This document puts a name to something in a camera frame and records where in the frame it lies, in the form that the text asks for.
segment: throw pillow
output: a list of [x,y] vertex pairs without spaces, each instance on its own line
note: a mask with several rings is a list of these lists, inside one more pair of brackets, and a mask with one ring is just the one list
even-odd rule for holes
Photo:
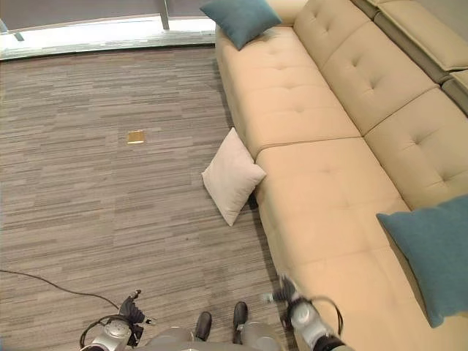
[[281,23],[266,0],[214,0],[200,10],[221,27],[238,50]]
[[210,165],[203,183],[224,220],[232,226],[254,188],[266,176],[232,128]]
[[468,195],[377,218],[409,261],[431,327],[468,311]]

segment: sofa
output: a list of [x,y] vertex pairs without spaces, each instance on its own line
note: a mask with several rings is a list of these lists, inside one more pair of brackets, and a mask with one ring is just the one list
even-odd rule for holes
[[277,272],[332,298],[357,351],[467,351],[466,314],[430,327],[376,214],[468,193],[468,45],[416,1],[269,3],[282,25],[241,50],[217,28],[216,59],[267,173],[255,195]]

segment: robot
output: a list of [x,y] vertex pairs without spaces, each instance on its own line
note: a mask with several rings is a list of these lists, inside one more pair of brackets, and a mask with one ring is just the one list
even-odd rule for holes
[[[301,296],[295,285],[287,278],[281,278],[282,288],[264,294],[265,302],[285,301],[287,312],[282,317],[285,327],[291,327],[300,335],[311,351],[353,351],[339,338],[343,319],[337,310],[339,330],[335,333],[315,309],[312,301]],[[80,351],[122,351],[125,347],[136,347],[143,334],[139,324],[154,324],[135,305],[140,290],[132,293],[121,305],[118,314],[105,316],[90,324],[80,338]],[[95,325],[104,326],[103,331],[92,343],[84,346],[87,332]],[[183,328],[168,328],[138,348],[139,351],[284,351],[273,328],[265,323],[253,322],[248,318],[248,308],[238,302],[234,308],[233,343],[212,343],[206,341],[211,329],[211,315],[202,312],[198,317],[195,332]]]

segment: backrest cushion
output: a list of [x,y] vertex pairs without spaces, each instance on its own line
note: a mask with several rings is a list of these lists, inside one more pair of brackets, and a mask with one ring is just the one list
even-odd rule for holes
[[349,0],[309,0],[294,31],[320,68],[343,41],[370,20]]
[[435,87],[372,22],[346,38],[321,72],[362,135]]
[[378,12],[374,23],[387,34],[419,67],[436,83],[442,83],[450,76],[424,50],[387,16]]
[[417,1],[390,1],[379,10],[445,71],[468,68],[468,43]]
[[364,137],[411,209],[468,193],[468,119],[439,88]]

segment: brass floor plate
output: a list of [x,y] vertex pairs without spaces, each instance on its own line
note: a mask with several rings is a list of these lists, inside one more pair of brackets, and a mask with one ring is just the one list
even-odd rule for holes
[[129,132],[127,144],[141,144],[145,142],[145,132],[143,130],[134,130]]

